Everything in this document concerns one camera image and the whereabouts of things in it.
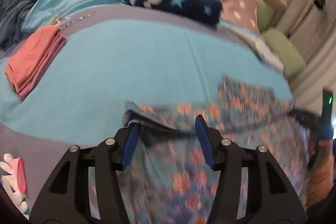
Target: blue gripper pad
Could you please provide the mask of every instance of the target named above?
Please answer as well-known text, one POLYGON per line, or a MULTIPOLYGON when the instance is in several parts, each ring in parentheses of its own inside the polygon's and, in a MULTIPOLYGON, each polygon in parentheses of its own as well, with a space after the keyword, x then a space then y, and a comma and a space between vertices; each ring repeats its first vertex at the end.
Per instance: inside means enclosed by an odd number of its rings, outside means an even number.
POLYGON ((213 169, 215 166, 215 160, 213 158, 213 147, 204 127, 203 117, 201 115, 198 115, 195 119, 195 129, 199 143, 201 144, 205 162, 210 166, 211 169, 213 169))
POLYGON ((141 125, 135 124, 131 129, 131 132, 129 133, 128 138, 124 144, 122 153, 123 156, 120 162, 120 165, 123 169, 125 169, 131 163, 140 134, 141 134, 141 125))

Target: curtain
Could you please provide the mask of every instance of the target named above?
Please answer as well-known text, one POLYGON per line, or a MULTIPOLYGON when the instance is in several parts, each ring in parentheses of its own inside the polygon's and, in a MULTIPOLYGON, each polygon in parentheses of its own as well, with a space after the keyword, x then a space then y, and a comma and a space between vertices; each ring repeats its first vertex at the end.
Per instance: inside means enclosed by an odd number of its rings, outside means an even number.
POLYGON ((307 17, 313 0, 285 1, 288 8, 276 11, 270 25, 290 35, 307 64, 289 86, 298 107, 320 113, 323 86, 336 90, 336 0, 326 0, 322 12, 314 6, 307 17))

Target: floral garment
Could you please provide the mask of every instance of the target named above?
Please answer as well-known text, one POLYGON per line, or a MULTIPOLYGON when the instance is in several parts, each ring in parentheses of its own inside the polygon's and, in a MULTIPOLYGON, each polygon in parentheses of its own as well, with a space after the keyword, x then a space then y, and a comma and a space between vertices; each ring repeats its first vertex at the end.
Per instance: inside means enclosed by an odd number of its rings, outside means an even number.
MULTIPOLYGON (((289 101, 277 101, 270 89, 226 77, 217 102, 165 107, 128 103, 124 124, 147 125, 130 167, 118 174, 131 223, 206 223, 219 172, 206 165, 195 134, 194 120, 199 114, 208 126, 241 147, 268 147, 301 195, 307 178, 307 139, 287 116, 292 108, 289 101)), ((241 181, 237 218, 245 215, 246 169, 241 181)))

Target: silver screw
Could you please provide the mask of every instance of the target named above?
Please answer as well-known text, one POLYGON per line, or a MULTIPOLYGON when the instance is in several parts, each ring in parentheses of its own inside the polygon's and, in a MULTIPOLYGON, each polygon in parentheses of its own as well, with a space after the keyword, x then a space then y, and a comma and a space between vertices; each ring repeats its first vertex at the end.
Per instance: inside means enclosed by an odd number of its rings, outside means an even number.
POLYGON ((231 144, 231 141, 229 139, 222 139, 221 140, 222 145, 228 146, 231 144))
POLYGON ((267 152, 267 147, 264 146, 264 145, 260 145, 260 146, 258 147, 258 150, 259 150, 261 153, 265 153, 265 152, 267 152))
POLYGON ((77 145, 72 145, 69 148, 70 152, 76 152, 78 150, 78 146, 77 145))
POLYGON ((113 139, 113 138, 108 138, 106 141, 105 141, 105 143, 107 144, 107 145, 114 145, 115 144, 115 139, 113 139))

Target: green cushion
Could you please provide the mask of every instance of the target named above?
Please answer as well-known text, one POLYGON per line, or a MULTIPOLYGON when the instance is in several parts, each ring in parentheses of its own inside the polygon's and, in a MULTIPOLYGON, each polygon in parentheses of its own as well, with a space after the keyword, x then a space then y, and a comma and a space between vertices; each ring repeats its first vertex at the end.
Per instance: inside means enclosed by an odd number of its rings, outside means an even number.
POLYGON ((257 0, 257 23, 260 32, 267 28, 273 16, 273 9, 263 0, 257 0))
POLYGON ((277 29, 269 28, 261 33, 272 52, 283 63, 283 74, 288 77, 301 71, 306 63, 293 44, 277 29))

